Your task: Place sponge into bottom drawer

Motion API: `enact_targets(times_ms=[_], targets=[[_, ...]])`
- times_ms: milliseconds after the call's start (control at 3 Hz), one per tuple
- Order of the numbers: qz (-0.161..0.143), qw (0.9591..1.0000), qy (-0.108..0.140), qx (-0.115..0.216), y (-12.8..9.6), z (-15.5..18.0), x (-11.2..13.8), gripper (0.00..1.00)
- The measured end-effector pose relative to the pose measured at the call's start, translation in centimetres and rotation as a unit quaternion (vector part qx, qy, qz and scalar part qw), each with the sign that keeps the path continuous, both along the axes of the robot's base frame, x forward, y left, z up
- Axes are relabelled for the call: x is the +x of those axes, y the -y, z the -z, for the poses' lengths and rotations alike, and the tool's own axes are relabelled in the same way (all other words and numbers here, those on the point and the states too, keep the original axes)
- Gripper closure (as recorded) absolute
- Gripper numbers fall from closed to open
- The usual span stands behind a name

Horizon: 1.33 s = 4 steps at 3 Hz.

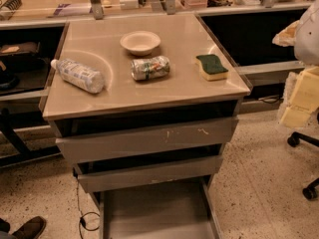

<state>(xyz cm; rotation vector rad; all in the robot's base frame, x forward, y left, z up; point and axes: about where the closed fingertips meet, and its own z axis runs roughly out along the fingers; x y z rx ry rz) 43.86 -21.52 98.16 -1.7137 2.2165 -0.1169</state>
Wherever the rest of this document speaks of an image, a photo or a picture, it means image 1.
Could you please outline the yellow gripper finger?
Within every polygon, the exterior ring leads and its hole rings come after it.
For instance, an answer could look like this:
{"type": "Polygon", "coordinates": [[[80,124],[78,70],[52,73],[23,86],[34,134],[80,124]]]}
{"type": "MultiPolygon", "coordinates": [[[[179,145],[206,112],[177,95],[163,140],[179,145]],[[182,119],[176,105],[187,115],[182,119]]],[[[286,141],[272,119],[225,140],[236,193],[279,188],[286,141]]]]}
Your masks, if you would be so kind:
{"type": "Polygon", "coordinates": [[[308,67],[286,79],[279,123],[302,127],[319,108],[319,67],[308,67]]]}

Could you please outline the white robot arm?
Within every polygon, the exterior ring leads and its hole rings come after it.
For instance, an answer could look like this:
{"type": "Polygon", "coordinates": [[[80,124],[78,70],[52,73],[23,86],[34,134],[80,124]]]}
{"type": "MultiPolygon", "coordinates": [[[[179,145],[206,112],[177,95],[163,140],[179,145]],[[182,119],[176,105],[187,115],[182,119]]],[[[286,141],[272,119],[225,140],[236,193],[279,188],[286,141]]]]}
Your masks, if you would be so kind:
{"type": "Polygon", "coordinates": [[[319,108],[319,0],[301,16],[295,31],[294,55],[305,65],[286,80],[279,123],[304,126],[319,108]]]}

